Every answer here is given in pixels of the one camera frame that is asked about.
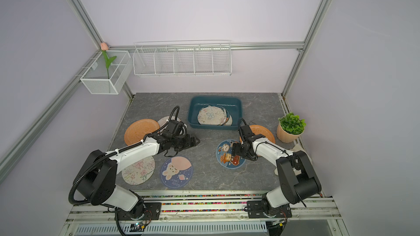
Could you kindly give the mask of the small blue coaster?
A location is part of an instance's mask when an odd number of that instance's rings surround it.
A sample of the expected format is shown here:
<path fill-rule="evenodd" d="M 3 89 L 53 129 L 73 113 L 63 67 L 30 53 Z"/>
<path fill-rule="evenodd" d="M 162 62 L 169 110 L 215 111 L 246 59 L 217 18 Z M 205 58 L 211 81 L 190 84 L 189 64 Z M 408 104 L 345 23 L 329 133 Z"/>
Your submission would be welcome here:
<path fill-rule="evenodd" d="M 246 160 L 243 157 L 233 155 L 233 145 L 237 143 L 235 140 L 225 140 L 217 146 L 215 156 L 224 168 L 233 170 L 245 165 Z"/>

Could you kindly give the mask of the white butterfly coaster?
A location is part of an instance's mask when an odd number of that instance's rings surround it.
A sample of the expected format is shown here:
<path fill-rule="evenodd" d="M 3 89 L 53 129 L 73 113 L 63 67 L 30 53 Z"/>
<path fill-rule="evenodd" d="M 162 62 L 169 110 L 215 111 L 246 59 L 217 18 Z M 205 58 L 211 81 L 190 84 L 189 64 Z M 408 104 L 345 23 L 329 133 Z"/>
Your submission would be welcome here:
<path fill-rule="evenodd" d="M 199 110 L 197 116 L 198 122 L 201 125 L 223 125 L 228 120 L 227 112 L 224 108 L 219 106 L 207 106 Z"/>

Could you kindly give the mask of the purple pink bunny coaster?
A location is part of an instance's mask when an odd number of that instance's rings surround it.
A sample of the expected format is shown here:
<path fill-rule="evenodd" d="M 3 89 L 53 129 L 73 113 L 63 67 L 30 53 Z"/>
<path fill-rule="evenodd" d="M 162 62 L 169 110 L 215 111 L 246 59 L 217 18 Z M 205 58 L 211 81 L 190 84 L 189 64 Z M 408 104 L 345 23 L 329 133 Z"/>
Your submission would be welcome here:
<path fill-rule="evenodd" d="M 186 157 L 176 156 L 167 160 L 161 168 L 160 178 L 169 189 L 185 187 L 193 177 L 193 166 Z"/>

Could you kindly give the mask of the teal plastic storage box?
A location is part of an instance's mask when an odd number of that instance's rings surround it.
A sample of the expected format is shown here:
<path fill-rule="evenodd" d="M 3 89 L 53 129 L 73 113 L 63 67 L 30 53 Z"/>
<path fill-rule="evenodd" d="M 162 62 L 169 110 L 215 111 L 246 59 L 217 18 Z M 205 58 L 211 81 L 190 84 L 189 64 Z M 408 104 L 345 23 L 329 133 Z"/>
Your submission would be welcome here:
<path fill-rule="evenodd" d="M 242 102 L 236 97 L 195 96 L 191 99 L 188 122 L 192 128 L 237 130 Z"/>

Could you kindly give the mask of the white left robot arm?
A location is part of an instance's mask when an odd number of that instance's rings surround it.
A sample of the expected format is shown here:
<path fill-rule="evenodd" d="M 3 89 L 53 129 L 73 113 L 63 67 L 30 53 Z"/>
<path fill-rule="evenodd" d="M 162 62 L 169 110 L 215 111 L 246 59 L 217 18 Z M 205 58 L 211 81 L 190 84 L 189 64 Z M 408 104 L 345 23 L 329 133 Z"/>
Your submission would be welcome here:
<path fill-rule="evenodd" d="M 183 122 L 169 120 L 162 128 L 147 133 L 138 143 L 108 153 L 95 150 L 89 154 L 74 179 L 68 201 L 72 205 L 90 203 L 115 208 L 138 219 L 147 211 L 144 199 L 118 186 L 117 175 L 147 157 L 166 154 L 170 149 L 178 154 L 199 144 L 199 138 L 188 134 Z"/>

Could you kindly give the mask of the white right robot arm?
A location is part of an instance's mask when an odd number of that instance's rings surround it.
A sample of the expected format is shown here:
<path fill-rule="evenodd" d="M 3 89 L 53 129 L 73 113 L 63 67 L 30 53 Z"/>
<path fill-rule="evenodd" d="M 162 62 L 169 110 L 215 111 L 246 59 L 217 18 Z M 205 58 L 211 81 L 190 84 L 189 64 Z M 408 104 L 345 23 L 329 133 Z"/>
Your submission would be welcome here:
<path fill-rule="evenodd" d="M 307 153 L 284 149 L 262 134 L 254 134 L 248 125 L 240 126 L 238 132 L 241 142 L 233 145 L 234 156 L 250 161 L 260 156 L 277 168 L 280 185 L 262 200 L 268 210 L 302 202 L 321 192 L 321 183 Z"/>

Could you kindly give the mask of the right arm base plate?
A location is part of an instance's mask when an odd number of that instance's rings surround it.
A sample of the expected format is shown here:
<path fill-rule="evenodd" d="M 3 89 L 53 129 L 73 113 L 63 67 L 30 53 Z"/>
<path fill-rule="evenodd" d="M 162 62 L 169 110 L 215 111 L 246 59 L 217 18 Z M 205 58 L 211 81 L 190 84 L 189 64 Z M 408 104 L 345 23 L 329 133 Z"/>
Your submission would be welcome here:
<path fill-rule="evenodd" d="M 292 217 L 289 204 L 281 205 L 279 207 L 272 207 L 266 199 L 259 201 L 248 201 L 243 210 L 247 212 L 250 219 L 288 219 Z"/>

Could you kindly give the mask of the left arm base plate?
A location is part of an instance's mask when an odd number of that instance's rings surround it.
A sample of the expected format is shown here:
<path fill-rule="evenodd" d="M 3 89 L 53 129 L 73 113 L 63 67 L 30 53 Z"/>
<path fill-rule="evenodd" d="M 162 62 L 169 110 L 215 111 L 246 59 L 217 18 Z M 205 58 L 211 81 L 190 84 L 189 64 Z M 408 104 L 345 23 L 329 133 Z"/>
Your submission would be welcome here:
<path fill-rule="evenodd" d="M 161 213 L 161 208 L 162 203 L 160 202 L 145 202 L 137 204 L 129 212 L 118 208 L 116 214 L 119 221 L 158 220 Z"/>

